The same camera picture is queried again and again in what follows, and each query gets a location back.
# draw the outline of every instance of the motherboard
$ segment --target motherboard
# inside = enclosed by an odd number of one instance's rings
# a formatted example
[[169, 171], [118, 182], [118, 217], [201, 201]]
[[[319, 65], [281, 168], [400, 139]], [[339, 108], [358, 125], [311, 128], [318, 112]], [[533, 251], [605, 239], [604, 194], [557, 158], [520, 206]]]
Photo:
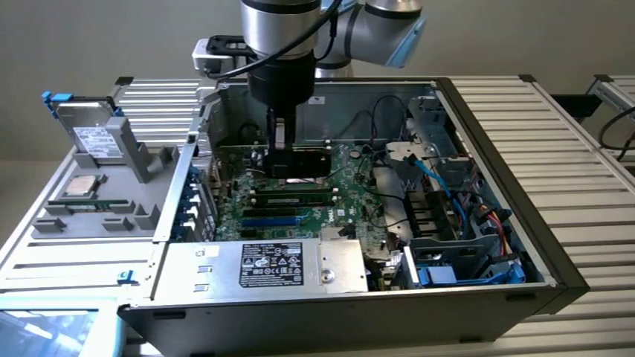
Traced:
[[366, 180], [372, 163], [365, 159], [365, 148], [337, 144], [331, 148], [331, 174], [315, 179], [267, 178], [261, 170], [265, 150], [263, 146], [217, 149], [221, 184], [215, 191], [215, 240], [359, 239], [370, 257], [389, 257], [382, 244], [382, 202]]

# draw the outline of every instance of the power supply label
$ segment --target power supply label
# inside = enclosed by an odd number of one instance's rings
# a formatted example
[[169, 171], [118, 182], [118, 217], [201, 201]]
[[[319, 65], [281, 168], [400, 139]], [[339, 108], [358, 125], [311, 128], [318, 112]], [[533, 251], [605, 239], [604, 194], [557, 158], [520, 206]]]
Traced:
[[241, 286], [265, 288], [305, 285], [302, 243], [245, 244]]
[[78, 138], [82, 141], [83, 147], [94, 158], [121, 158], [122, 151], [119, 151], [118, 143], [106, 128], [94, 127], [75, 127]]

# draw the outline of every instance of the gray background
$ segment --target gray background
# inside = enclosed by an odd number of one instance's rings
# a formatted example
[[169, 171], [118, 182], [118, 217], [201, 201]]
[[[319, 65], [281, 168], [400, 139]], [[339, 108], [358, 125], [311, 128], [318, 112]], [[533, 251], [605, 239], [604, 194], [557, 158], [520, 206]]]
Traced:
[[[593, 74], [635, 74], [634, 0], [425, 0], [425, 12], [409, 67], [355, 63], [359, 76], [530, 73], [552, 92], [582, 92]], [[41, 93], [194, 77], [197, 40], [239, 33], [239, 0], [2, 2], [0, 244], [70, 148]]]

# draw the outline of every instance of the hard drive label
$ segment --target hard drive label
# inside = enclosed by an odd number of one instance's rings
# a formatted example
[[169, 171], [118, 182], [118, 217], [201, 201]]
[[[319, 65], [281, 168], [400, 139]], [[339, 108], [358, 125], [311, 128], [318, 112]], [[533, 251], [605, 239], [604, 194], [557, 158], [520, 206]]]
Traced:
[[302, 243], [245, 244], [241, 286], [265, 288], [305, 285]]
[[83, 147], [94, 158], [121, 158], [122, 151], [113, 138], [113, 135], [106, 128], [94, 127], [75, 127], [78, 138], [82, 141]]

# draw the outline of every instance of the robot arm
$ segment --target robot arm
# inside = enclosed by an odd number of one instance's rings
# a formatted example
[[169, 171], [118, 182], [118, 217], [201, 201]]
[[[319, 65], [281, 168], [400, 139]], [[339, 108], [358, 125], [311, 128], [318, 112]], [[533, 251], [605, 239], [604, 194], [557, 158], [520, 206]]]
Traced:
[[351, 77], [351, 60], [404, 68], [425, 31], [421, 12], [421, 0], [345, 1], [333, 45], [330, 26], [319, 33], [317, 53], [327, 56], [317, 64], [317, 76]]
[[[346, 68], [351, 59], [404, 67], [424, 31], [421, 10], [421, 0], [369, 0], [366, 5], [357, 0], [242, 0], [243, 38], [199, 41], [193, 54], [199, 72], [213, 79], [247, 73], [250, 93], [267, 105], [271, 177], [301, 177], [298, 167], [325, 161], [318, 152], [293, 148], [297, 107], [313, 96], [317, 74]], [[245, 48], [235, 47], [241, 42]], [[246, 57], [247, 65], [221, 73], [235, 57]]]

